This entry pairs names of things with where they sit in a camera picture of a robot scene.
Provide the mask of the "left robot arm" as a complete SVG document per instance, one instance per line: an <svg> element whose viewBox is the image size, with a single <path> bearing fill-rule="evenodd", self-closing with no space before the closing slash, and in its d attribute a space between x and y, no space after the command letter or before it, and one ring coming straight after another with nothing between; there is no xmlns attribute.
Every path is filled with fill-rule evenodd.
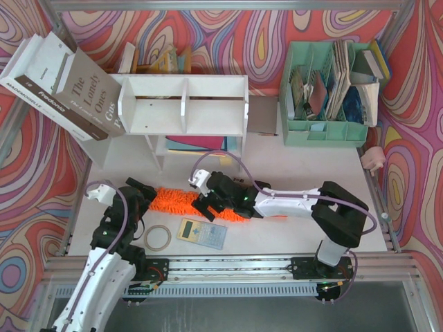
<svg viewBox="0 0 443 332"><path fill-rule="evenodd" d="M128 178L125 186L90 182L84 195L107 206L94 230L84 269L50 331L103 331L129 282L147 270L144 248L132 245L156 190Z"/></svg>

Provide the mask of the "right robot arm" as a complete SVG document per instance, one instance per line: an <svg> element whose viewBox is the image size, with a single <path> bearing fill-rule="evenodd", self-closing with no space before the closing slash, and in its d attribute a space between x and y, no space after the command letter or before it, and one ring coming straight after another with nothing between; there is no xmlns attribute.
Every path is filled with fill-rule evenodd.
<svg viewBox="0 0 443 332"><path fill-rule="evenodd" d="M197 169L189 184L199 190L192 207L209 221L226 209L244 219L292 216L315 221L325 233L315 259L331 268L347 250L359 247L366 219L370 218L363 201L331 181L312 190L281 191L259 181L240 185L222 172Z"/></svg>

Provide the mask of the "orange microfiber duster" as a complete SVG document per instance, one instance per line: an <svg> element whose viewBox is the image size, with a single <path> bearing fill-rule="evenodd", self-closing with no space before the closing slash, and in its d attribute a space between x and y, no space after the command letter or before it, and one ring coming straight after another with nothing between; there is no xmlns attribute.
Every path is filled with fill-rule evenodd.
<svg viewBox="0 0 443 332"><path fill-rule="evenodd" d="M203 216L192 207L192 202L198 197L198 193L184 191L173 188L156 188L156 198L150 204L150 210L166 214L180 216ZM223 219L230 222L246 222L248 219L234 213L232 209L225 209L222 212L216 212L212 207L209 212L214 214L216 219Z"/></svg>

